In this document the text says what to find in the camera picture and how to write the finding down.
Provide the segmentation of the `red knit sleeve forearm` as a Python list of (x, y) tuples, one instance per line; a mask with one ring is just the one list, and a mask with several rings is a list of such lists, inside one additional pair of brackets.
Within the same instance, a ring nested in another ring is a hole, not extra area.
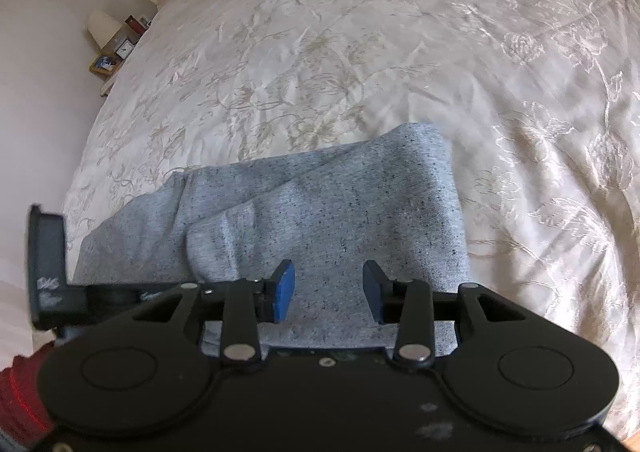
[(53, 428), (37, 390), (40, 366), (54, 349), (49, 342), (29, 357), (16, 356), (0, 375), (2, 451), (27, 451)]

